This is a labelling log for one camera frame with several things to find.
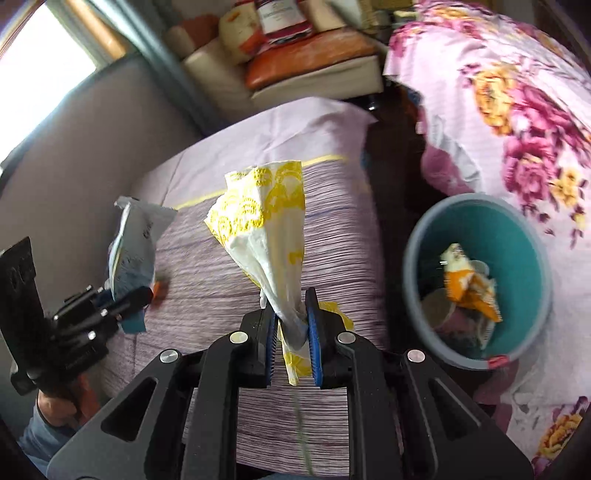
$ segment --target trash can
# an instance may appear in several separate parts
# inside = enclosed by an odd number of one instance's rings
[[[488,264],[503,318],[486,349],[472,356],[444,343],[421,308],[429,290],[443,286],[439,260],[452,243],[460,244],[468,258]],[[516,360],[534,342],[550,313],[550,267],[538,234],[519,211],[485,194],[449,197],[425,213],[408,240],[402,273],[414,329],[431,353],[455,367],[487,370]]]

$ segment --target snack wrapper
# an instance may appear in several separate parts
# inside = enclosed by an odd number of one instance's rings
[[[496,282],[479,273],[473,275],[468,290],[457,304],[466,309],[478,310],[495,323],[503,321],[496,303]]]
[[[451,244],[442,253],[441,261],[447,296],[451,301],[459,302],[468,290],[474,267],[459,244]]]
[[[119,232],[109,251],[109,286],[114,300],[139,287],[154,283],[156,243],[176,217],[177,211],[130,197],[119,197],[123,209]],[[146,331],[144,311],[121,322],[125,333]]]
[[[486,318],[482,313],[479,314],[478,322],[476,324],[476,338],[480,349],[484,350],[491,341],[492,334],[495,331],[496,323],[491,319]]]
[[[306,308],[301,297],[306,200],[301,163],[286,161],[226,175],[228,191],[204,220],[213,236],[261,289],[280,319],[279,338],[291,385],[312,373]],[[334,302],[320,302],[341,314]]]

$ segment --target grey wall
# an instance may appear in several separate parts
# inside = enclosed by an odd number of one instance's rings
[[[173,8],[183,18],[213,14],[221,17],[234,6],[235,0],[171,0]]]
[[[535,23],[532,0],[502,0],[501,12],[520,22]]]
[[[80,85],[32,138],[20,160],[9,157],[8,173],[16,167],[8,181],[7,172],[0,177],[0,249],[31,237],[41,302],[53,310],[86,285],[104,282],[117,197],[199,137],[143,59],[132,57]],[[19,434],[31,399],[9,385],[10,363],[1,341],[0,415]]]

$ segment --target metal screw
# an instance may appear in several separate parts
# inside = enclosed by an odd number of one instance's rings
[[[248,334],[245,332],[234,332],[230,335],[232,343],[244,343],[248,340]]]
[[[425,360],[425,354],[420,350],[410,350],[407,356],[411,362],[416,364],[419,364]]]
[[[164,364],[171,364],[178,359],[178,352],[176,350],[165,350],[160,354],[160,361]]]
[[[341,332],[337,337],[337,340],[340,343],[353,343],[355,341],[355,334],[351,332]]]

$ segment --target crumpled paper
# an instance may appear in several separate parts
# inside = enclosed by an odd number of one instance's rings
[[[177,211],[130,197],[119,197],[115,206],[123,209],[119,232],[109,251],[109,280],[114,300],[139,287],[152,287],[156,243],[173,222]],[[146,331],[144,311],[121,322],[125,333]]]
[[[306,308],[301,295],[306,200],[299,161],[226,175],[228,191],[207,214],[213,236],[261,289],[280,318],[279,336],[291,385],[311,375]],[[334,302],[320,307],[342,313]],[[345,325],[352,323],[344,317]]]

